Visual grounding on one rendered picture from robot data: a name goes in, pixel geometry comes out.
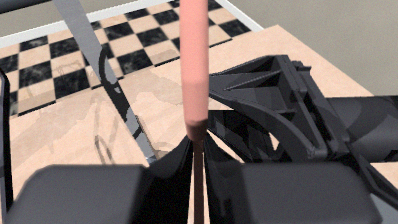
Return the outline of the grey metal rack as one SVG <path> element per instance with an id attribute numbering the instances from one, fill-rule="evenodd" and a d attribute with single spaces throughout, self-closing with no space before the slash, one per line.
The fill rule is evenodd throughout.
<path id="1" fill-rule="evenodd" d="M 53 1 L 150 165 L 157 160 L 79 0 L 0 0 L 0 14 Z"/>

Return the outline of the black clothes hanger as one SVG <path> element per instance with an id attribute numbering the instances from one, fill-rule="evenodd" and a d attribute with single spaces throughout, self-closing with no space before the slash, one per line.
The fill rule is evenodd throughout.
<path id="1" fill-rule="evenodd" d="M 10 150 L 10 82 L 0 67 L 0 200 L 2 223 L 13 201 L 13 183 Z"/>

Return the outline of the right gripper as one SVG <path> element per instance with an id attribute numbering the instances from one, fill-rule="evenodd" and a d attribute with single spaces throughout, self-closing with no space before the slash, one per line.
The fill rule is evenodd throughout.
<path id="1" fill-rule="evenodd" d="M 325 98 L 311 68 L 282 54 L 209 74 L 209 97 L 233 110 L 208 110 L 207 130 L 245 163 L 341 163 L 349 141 L 369 163 L 398 150 L 392 103 L 374 96 Z M 279 142 L 276 150 L 269 132 Z"/>

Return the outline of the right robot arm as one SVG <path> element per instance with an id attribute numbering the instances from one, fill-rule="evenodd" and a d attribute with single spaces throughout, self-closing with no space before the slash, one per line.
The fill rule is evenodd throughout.
<path id="1" fill-rule="evenodd" d="M 398 110 L 398 95 L 374 96 L 392 103 Z M 350 142 L 345 142 L 349 153 L 341 161 L 362 178 L 383 219 L 381 224 L 398 224 L 398 189 L 375 167 L 361 156 Z M 383 162 L 398 162 L 398 150 L 391 150 Z"/>

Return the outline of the pink clothes hanger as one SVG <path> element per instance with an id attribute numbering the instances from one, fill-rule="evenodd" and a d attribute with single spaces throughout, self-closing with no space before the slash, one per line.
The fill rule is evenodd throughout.
<path id="1" fill-rule="evenodd" d="M 194 153 L 194 224 L 204 224 L 203 147 L 209 102 L 208 0 L 180 0 L 183 112 Z"/>

